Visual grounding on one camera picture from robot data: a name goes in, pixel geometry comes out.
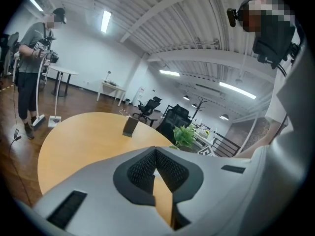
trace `white table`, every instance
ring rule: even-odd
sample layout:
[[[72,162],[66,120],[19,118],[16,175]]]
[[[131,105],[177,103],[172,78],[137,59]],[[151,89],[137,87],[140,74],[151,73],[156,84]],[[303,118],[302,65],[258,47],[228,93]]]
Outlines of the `white table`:
[[[199,135],[197,132],[194,133],[194,136],[197,137],[198,139],[200,139],[201,141],[203,141],[205,144],[212,146],[213,144],[213,134],[211,134],[210,132],[210,139],[204,138],[201,135]]]
[[[119,107],[120,104],[121,104],[121,102],[122,102],[122,100],[123,100],[123,98],[124,98],[124,96],[125,96],[125,94],[126,94],[126,90],[123,89],[123,88],[120,88],[120,87],[117,87],[117,86],[113,86],[113,85],[111,85],[111,84],[109,84],[109,83],[107,83],[107,82],[102,81],[102,83],[100,84],[99,89],[98,89],[98,94],[97,94],[97,99],[96,99],[96,101],[99,100],[99,96],[100,96],[100,94],[101,94],[101,92],[102,92],[102,90],[103,90],[103,86],[106,86],[106,87],[108,87],[108,88],[114,89],[114,90],[116,91],[115,100],[117,99],[118,92],[122,92],[122,93],[121,93],[120,100],[119,100],[119,103],[118,103],[118,107]]]
[[[57,89],[59,74],[61,74],[61,76],[63,76],[64,73],[68,74],[68,80],[67,80],[67,83],[65,85],[65,90],[64,91],[60,91],[59,90],[59,93],[58,93],[58,97],[65,97],[67,95],[67,91],[68,91],[68,85],[69,85],[69,81],[70,81],[70,76],[71,75],[79,75],[79,74],[77,72],[72,71],[72,70],[56,66],[54,64],[50,65],[50,68],[54,69],[55,71],[58,72],[57,76],[56,76],[55,88],[51,92],[51,94],[54,95],[54,96],[56,96],[56,94],[57,94],[56,89]]]

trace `camera rig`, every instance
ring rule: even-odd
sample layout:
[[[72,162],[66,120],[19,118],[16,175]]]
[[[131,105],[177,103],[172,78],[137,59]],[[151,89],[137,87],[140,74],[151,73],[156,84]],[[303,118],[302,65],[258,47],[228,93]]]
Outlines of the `camera rig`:
[[[226,11],[231,27],[236,26],[236,20],[243,20],[243,11],[251,0],[245,0],[240,5],[239,10],[228,8]],[[304,32],[297,20],[295,25],[289,21],[279,20],[278,15],[270,15],[266,10],[261,10],[260,32],[255,34],[252,51],[258,54],[257,60],[260,63],[269,63],[275,69],[281,60],[287,61],[287,56],[291,55],[293,64],[300,46],[292,43],[292,39],[297,29],[300,42],[304,38]]]
[[[50,54],[50,63],[56,63],[59,59],[58,54],[55,51],[49,50],[51,46],[51,41],[53,40],[55,40],[55,38],[49,36],[49,37],[41,39],[34,46],[35,51],[39,49],[39,53],[38,53],[39,56],[42,52]]]

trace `green plant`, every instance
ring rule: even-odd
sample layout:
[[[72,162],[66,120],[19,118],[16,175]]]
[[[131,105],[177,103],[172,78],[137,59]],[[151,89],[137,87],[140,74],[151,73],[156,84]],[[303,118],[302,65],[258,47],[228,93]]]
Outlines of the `green plant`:
[[[174,138],[176,140],[176,147],[180,147],[181,145],[184,145],[186,147],[191,148],[192,143],[194,141],[194,131],[192,127],[185,128],[184,126],[175,127],[173,129],[174,132]]]

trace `black office chair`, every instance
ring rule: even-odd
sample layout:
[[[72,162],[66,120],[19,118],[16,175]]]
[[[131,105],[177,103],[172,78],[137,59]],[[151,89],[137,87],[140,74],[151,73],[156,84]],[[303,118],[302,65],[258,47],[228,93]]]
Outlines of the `black office chair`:
[[[138,109],[141,111],[141,113],[133,113],[132,116],[138,115],[138,119],[143,117],[146,123],[148,122],[148,120],[150,120],[151,121],[150,127],[152,127],[153,122],[158,119],[151,119],[148,116],[151,115],[153,113],[153,110],[161,104],[160,101],[161,99],[156,96],[153,97],[153,100],[149,100],[145,106],[140,101],[140,104],[138,105]]]
[[[188,127],[191,120],[188,118],[189,111],[176,105],[174,108],[167,110],[162,123],[156,128],[156,131],[165,136],[172,144],[176,143],[173,129],[175,127]]]

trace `baseball cap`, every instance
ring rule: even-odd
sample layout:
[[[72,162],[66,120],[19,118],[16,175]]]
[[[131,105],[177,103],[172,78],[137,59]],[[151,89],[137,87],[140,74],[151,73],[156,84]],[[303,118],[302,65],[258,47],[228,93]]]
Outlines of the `baseball cap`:
[[[53,13],[55,14],[56,22],[62,22],[64,24],[67,22],[67,19],[65,18],[65,11],[63,8],[57,8],[53,11]]]

